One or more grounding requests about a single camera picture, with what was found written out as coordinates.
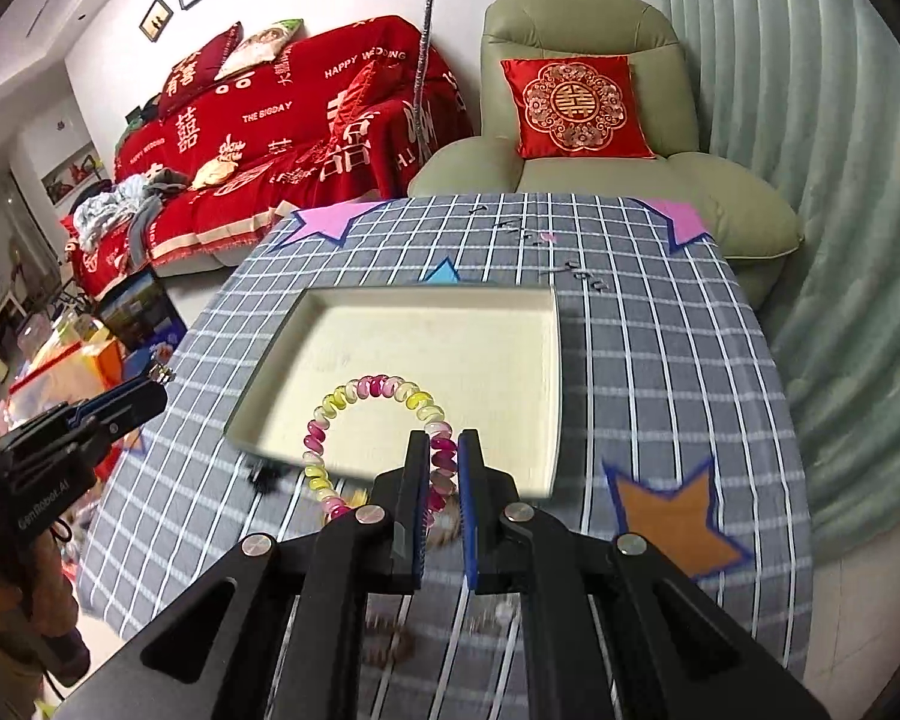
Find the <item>person's left hand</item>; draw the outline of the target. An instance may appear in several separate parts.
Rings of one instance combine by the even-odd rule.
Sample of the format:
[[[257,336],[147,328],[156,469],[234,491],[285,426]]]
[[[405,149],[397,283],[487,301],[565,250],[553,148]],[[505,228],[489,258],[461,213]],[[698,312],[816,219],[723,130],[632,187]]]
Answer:
[[[9,631],[9,614],[20,611],[46,639],[70,634],[79,619],[73,585],[64,575],[56,539],[44,533],[23,558],[22,585],[0,571],[0,634]]]

